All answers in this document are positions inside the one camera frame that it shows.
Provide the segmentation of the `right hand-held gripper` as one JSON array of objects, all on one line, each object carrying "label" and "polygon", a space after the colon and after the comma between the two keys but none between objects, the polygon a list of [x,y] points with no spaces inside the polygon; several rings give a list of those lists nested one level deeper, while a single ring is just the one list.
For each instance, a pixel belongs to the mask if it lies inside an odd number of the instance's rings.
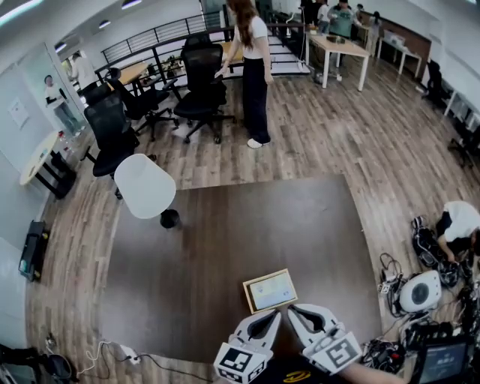
[{"label": "right hand-held gripper", "polygon": [[337,374],[361,357],[362,349],[354,334],[346,332],[327,307],[293,304],[287,316],[304,347],[302,355],[321,371]]}]

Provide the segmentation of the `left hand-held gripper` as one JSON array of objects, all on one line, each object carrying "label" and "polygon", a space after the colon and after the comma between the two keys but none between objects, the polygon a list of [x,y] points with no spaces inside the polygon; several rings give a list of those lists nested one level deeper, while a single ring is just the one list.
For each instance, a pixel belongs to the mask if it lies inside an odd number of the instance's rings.
[{"label": "left hand-held gripper", "polygon": [[[271,350],[281,325],[277,309],[244,318],[214,360],[216,374],[229,383],[252,383],[273,357]],[[246,340],[258,340],[259,345]]]}]

